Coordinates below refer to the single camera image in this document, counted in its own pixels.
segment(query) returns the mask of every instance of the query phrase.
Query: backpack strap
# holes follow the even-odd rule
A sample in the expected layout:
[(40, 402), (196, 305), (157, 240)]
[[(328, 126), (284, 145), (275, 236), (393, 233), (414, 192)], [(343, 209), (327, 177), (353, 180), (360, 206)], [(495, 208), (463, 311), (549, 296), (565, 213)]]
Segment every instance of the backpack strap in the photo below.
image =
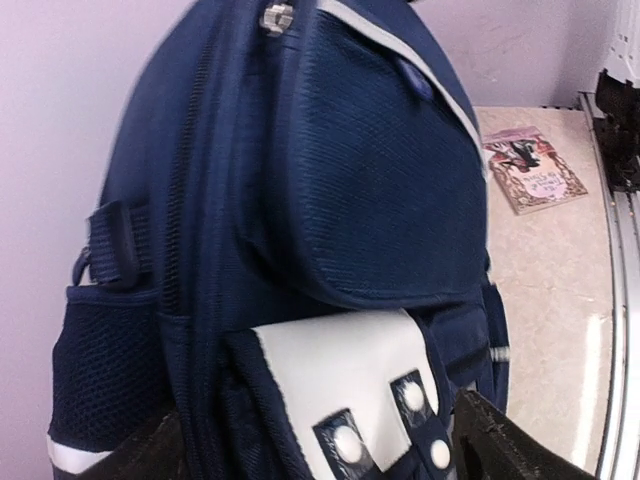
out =
[(127, 290), (152, 272), (149, 208), (110, 202), (89, 217), (89, 245), (76, 262), (73, 284), (89, 267), (91, 280), (112, 290)]

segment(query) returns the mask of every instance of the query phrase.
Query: buckle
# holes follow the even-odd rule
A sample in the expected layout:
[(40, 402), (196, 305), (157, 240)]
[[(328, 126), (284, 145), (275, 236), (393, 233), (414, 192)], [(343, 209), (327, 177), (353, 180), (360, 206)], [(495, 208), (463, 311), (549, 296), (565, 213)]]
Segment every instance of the buckle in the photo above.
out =
[[(102, 224), (101, 228), (97, 228), (96, 220)], [(90, 222), (91, 240), (97, 240), (96, 242), (91, 241), (92, 260), (96, 260), (96, 249), (106, 241), (119, 276), (116, 280), (107, 280), (103, 283), (100, 283), (100, 279), (97, 278), (100, 286), (115, 291), (135, 287), (140, 278), (140, 262), (136, 251), (129, 207), (121, 201), (107, 203), (96, 211)]]

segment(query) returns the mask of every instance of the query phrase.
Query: blue bag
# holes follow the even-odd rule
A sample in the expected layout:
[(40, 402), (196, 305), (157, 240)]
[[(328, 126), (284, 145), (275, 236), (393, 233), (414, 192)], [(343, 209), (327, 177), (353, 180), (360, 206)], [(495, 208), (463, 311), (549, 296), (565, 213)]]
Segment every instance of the blue bag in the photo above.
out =
[(446, 478), (456, 392), (507, 402), (484, 169), (404, 0), (198, 1), (67, 290), (55, 478)]

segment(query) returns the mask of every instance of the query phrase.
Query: snap button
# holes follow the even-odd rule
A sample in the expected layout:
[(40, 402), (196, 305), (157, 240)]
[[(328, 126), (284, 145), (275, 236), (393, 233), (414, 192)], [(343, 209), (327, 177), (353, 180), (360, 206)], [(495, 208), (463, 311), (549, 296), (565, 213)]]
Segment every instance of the snap button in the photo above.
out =
[(403, 391), (404, 401), (409, 410), (419, 412), (424, 408), (424, 392), (416, 382), (408, 382)]
[(341, 426), (333, 434), (333, 442), (340, 458), (347, 463), (358, 463), (362, 458), (363, 445), (353, 429)]
[(451, 463), (451, 451), (443, 440), (436, 440), (431, 444), (431, 461), (440, 470), (444, 470)]

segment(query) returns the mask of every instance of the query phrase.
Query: floor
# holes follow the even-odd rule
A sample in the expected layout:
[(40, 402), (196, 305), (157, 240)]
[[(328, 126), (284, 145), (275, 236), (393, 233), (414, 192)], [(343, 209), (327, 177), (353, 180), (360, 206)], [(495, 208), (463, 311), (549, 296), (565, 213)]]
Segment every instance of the floor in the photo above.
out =
[(482, 132), (537, 126), (589, 190), (585, 198), (516, 216), (490, 181), (492, 279), (510, 322), (509, 417), (594, 473), (605, 424), (612, 345), (609, 236), (583, 112), (479, 108)]

